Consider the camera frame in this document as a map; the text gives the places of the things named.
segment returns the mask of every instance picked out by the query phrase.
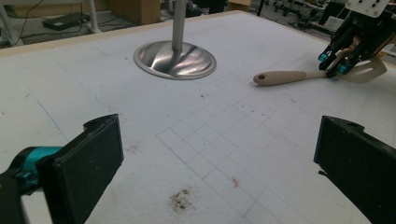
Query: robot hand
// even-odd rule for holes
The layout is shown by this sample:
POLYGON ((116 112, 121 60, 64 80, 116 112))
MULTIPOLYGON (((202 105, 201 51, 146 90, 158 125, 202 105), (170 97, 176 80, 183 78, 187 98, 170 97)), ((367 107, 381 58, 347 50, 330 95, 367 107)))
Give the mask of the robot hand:
POLYGON ((321 61, 319 69, 327 70, 327 77, 335 77, 338 73, 346 75, 357 63, 370 60, 396 39, 393 38, 396 33, 395 6, 384 0, 350 0, 346 8, 351 12, 318 57, 321 61), (341 49, 352 50, 342 59, 335 60, 341 49))

